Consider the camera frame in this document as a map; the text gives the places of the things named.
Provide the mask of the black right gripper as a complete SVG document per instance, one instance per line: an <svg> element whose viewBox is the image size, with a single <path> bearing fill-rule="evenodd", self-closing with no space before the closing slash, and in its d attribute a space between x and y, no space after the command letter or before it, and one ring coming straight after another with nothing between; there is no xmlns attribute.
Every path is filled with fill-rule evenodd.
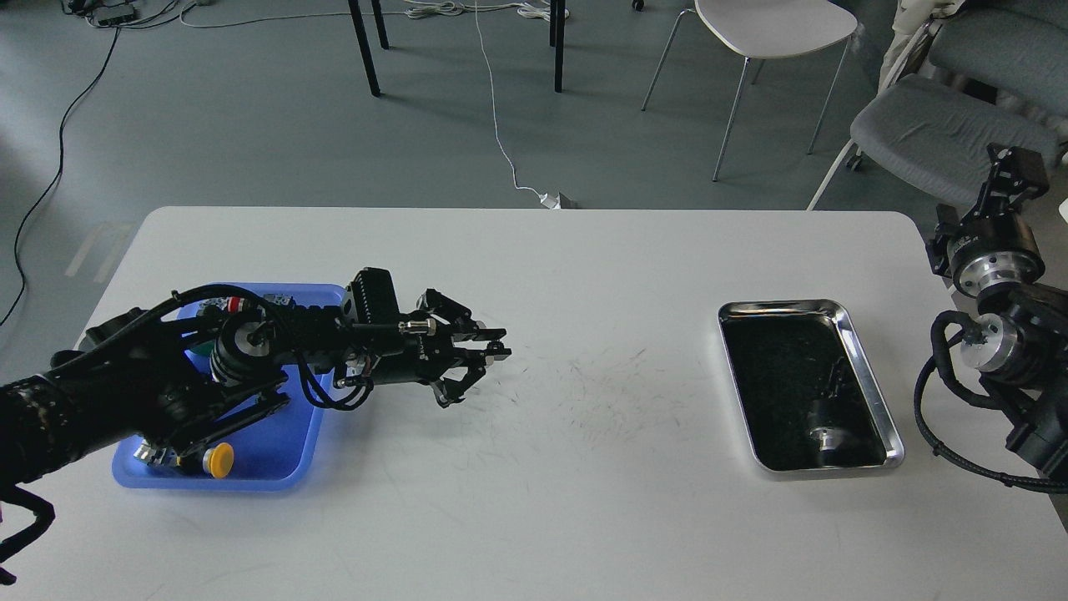
<svg viewBox="0 0 1068 601"><path fill-rule="evenodd" d="M972 298L996 285L1033 284L1045 275L1033 230L1015 215L1026 201L1048 193L1045 156L995 142L985 152L990 170L968 212L969 224L961 224L953 205L939 203L934 235L926 242L931 273L951 279Z"/></svg>

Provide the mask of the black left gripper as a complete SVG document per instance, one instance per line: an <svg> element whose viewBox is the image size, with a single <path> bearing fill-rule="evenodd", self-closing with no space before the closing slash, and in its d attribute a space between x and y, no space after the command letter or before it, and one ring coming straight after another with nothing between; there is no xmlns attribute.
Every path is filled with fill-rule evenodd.
<svg viewBox="0 0 1068 601"><path fill-rule="evenodd" d="M417 381L430 384L439 407L461 404L465 393L485 375L487 366L465 364L466 371L460 380L447 379L444 373L459 366L457 358L461 357L464 361L476 355L483 361L489 357L493 361L509 357L511 349L502 342L506 331L481 323L470 309L435 289L423 292L417 301L419 311L425 313L431 330L423 335L397 336L379 332L379 337L366 347L376 361L370 371L363 374L362 383L370 381L382 386ZM487 346L483 350L456 346L465 341L487 342Z"/></svg>

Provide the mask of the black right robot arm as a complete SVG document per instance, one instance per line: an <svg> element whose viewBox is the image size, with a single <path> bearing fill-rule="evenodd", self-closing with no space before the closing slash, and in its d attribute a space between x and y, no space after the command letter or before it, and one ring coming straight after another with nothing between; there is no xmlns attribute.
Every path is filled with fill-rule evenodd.
<svg viewBox="0 0 1068 601"><path fill-rule="evenodd" d="M951 279L974 298L977 315L945 311L934 317L932 355L913 391L918 432L937 456L1007 487L1050 495L1065 494L1067 393L1065 291L1042 285L1045 260L1020 210L1023 202L1049 188L1041 154L989 144L990 169L965 215L938 206L934 237L926 252L932 273ZM1003 413L1011 422L1006 448L1038 477L980 466L954 452L934 434L922 413L932 373L969 406Z"/></svg>

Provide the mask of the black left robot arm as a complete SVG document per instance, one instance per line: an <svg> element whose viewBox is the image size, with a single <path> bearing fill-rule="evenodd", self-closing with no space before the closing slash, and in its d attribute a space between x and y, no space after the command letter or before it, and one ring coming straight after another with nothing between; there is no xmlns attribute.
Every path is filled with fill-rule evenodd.
<svg viewBox="0 0 1068 601"><path fill-rule="evenodd" d="M363 269L332 306L279 304L210 284L131 309L87 331L87 350L59 351L49 370L3 386L3 502L33 521L3 539L3 560L53 524L51 503L23 488L131 434L150 463L214 457L213 444L289 404L293 366L313 407L354 411L376 386L428 386L459 404L494 361L511 357L488 328L438 290L398 309L388 270Z"/></svg>

